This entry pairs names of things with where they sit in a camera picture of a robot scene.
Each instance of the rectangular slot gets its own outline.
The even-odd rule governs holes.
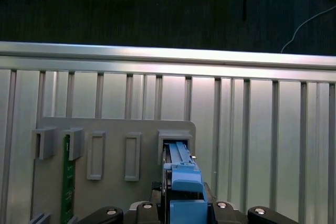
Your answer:
[[[46,127],[33,130],[31,135],[32,158],[47,159],[54,155],[55,128]]]
[[[36,134],[36,142],[35,142],[35,157],[40,156],[40,146],[41,146],[41,134]]]
[[[162,165],[162,151],[163,144],[169,142],[182,141],[186,144],[188,150],[192,155],[195,155],[195,145],[193,144],[193,136],[190,135],[189,131],[181,130],[159,130],[159,144],[157,149],[157,164]]]
[[[93,132],[90,134],[87,160],[87,179],[89,180],[101,180],[103,177],[104,146],[104,132]]]
[[[125,180],[138,181],[140,173],[141,133],[133,132],[126,136]]]
[[[69,129],[63,131],[64,136],[69,138],[69,150],[68,159],[73,161],[83,155],[82,143],[83,143],[83,132],[82,129]]]

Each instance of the gray mount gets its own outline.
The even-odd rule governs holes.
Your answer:
[[[43,118],[32,133],[32,209],[33,217],[51,214],[50,224],[60,223],[65,135],[70,136],[69,159],[76,160],[74,214],[78,219],[102,207],[126,211],[133,202],[149,200],[152,182],[161,181],[158,160],[164,140],[184,140],[195,154],[192,122]]]

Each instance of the dark floor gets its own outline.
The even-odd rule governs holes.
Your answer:
[[[330,0],[5,0],[0,40],[279,52]],[[285,50],[336,55],[336,9]]]

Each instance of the vertical metal bar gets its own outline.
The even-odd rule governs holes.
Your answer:
[[[185,77],[163,76],[161,120],[184,120]]]
[[[220,107],[222,96],[222,80],[215,79],[215,94],[214,94],[214,127],[213,127],[213,151],[212,151],[212,192],[218,194],[218,173],[219,173],[219,135],[220,135]]]
[[[250,127],[250,91],[251,83],[249,80],[244,80],[243,90],[243,130],[242,130],[242,149],[241,149],[241,198],[240,207],[242,212],[247,212],[247,193],[248,193],[248,153],[249,153],[249,127]]]
[[[125,118],[126,80],[126,74],[104,74],[102,118]]]
[[[95,118],[97,76],[97,73],[75,73],[72,102],[73,117]]]
[[[250,85],[247,208],[267,207],[270,200],[272,82],[251,80]]]
[[[132,99],[131,99],[131,119],[142,119],[144,95],[144,76],[133,75]]]
[[[302,83],[300,107],[299,223],[306,223],[307,91],[307,84]]]
[[[33,161],[27,136],[36,127],[38,88],[38,71],[17,72],[6,223],[30,217]]]
[[[328,221],[329,85],[307,91],[306,224]]]
[[[306,224],[316,223],[316,189],[317,189],[317,84],[307,84],[307,155],[306,155]]]
[[[11,124],[8,122],[9,109],[9,89],[11,88],[10,83],[10,70],[0,70],[0,223],[4,223],[2,215],[5,215],[4,209],[6,202],[2,202],[2,198],[6,198],[7,194],[7,180],[8,173],[6,173],[6,166],[8,163],[8,150],[6,147],[9,146],[7,143],[7,125]]]
[[[45,91],[43,97],[43,116],[55,116],[57,72],[45,73]]]
[[[232,82],[232,96],[231,96],[231,125],[230,125],[230,167],[229,167],[229,192],[228,200],[234,202],[239,210],[243,211],[244,202],[242,202],[242,186],[243,172],[247,172],[244,168],[244,80],[235,79]]]
[[[14,100],[15,100],[15,89],[16,89],[16,72],[12,71],[10,73],[10,84],[9,84],[9,96],[8,96],[8,110],[7,110],[7,124],[6,124],[6,140],[5,140],[5,152],[4,152],[4,166],[3,166],[3,181],[2,181],[2,197],[1,197],[1,208],[0,208],[0,223],[6,223],[7,215],[7,199],[8,199],[8,184],[9,184],[9,169],[11,163],[11,149],[12,149],[12,133],[13,133],[13,116],[14,116]]]
[[[38,84],[38,95],[37,95],[37,109],[36,109],[36,124],[38,124],[43,117],[44,111],[44,97],[45,97],[45,84],[46,84],[46,73],[39,73],[39,84]],[[35,159],[33,160],[33,170],[32,170],[32,181],[30,188],[30,213],[29,218],[32,217],[34,205],[34,183],[35,183]]]
[[[69,78],[68,72],[57,73],[55,116],[66,116],[68,78]]]
[[[316,213],[315,223],[328,222],[328,153],[329,153],[329,84],[319,83],[317,86],[317,151],[318,187],[316,190]]]
[[[336,223],[336,88],[329,87],[329,184],[328,184],[328,223]]]
[[[271,180],[269,207],[276,209],[278,179],[278,130],[279,130],[279,82],[273,82],[272,91],[272,139],[271,139]]]
[[[145,76],[144,87],[144,101],[143,101],[143,119],[154,120],[155,116],[155,89],[156,89],[156,76]]]
[[[213,166],[210,157],[213,154],[211,140],[214,129],[215,79],[193,77],[191,101],[191,121],[196,125],[197,163],[202,170],[203,179],[211,185]]]
[[[280,81],[278,105],[276,210],[298,221],[301,84]]]
[[[219,115],[219,146],[218,146],[218,200],[229,200],[229,169],[231,149],[231,79],[222,78]]]

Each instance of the gray bracket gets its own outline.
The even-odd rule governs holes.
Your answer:
[[[139,181],[141,132],[126,135],[125,180]]]
[[[77,224],[78,223],[78,217],[77,216],[73,216],[67,224]]]
[[[105,132],[93,131],[88,139],[87,179],[101,180],[104,173]]]
[[[32,139],[32,158],[47,159],[55,153],[55,129],[46,127],[43,129],[33,130]]]
[[[195,155],[195,144],[192,141],[193,136],[190,134],[190,131],[183,130],[159,130],[159,144],[157,149],[157,164],[162,165],[162,151],[163,143],[167,140],[173,141],[187,141],[188,149],[192,155]]]
[[[49,224],[51,214],[40,214],[32,219],[29,224]]]
[[[83,132],[82,128],[63,131],[64,136],[70,137],[69,160],[75,160],[83,155]]]

